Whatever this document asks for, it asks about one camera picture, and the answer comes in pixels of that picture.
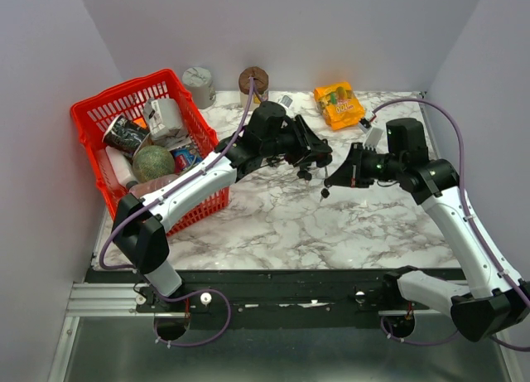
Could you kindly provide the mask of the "black key bunch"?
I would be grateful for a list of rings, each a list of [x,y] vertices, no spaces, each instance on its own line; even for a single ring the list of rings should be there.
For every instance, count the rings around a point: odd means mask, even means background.
[[[305,182],[309,182],[312,179],[312,174],[307,167],[300,167],[296,175]]]

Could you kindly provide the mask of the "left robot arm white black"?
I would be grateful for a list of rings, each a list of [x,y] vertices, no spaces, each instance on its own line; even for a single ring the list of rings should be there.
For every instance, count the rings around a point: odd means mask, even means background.
[[[170,265],[166,233],[189,211],[218,191],[259,169],[267,159],[283,160],[306,176],[310,165],[332,160],[328,143],[316,136],[302,116],[287,116],[278,103],[262,102],[249,121],[189,172],[164,187],[118,203],[111,240],[155,289],[155,301],[167,312],[183,303],[182,279]]]

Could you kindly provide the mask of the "black head key pair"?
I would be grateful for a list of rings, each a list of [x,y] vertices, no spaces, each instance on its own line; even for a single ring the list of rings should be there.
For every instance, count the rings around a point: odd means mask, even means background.
[[[320,190],[320,201],[327,199],[330,195],[330,191],[329,191],[330,186],[327,183],[327,180],[329,178],[328,167],[324,168],[324,173],[325,173],[325,176],[323,179],[323,187]]]

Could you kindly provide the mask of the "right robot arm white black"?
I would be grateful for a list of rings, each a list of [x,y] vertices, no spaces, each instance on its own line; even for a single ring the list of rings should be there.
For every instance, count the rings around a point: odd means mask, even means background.
[[[529,314],[529,284],[472,215],[455,168],[445,159],[429,158],[423,126],[414,118],[395,119],[386,131],[388,153],[352,143],[325,187],[368,188],[377,181],[396,181],[435,222],[466,283],[444,281],[412,266],[398,268],[383,278],[383,307],[420,303],[448,316],[473,342],[522,322]]]

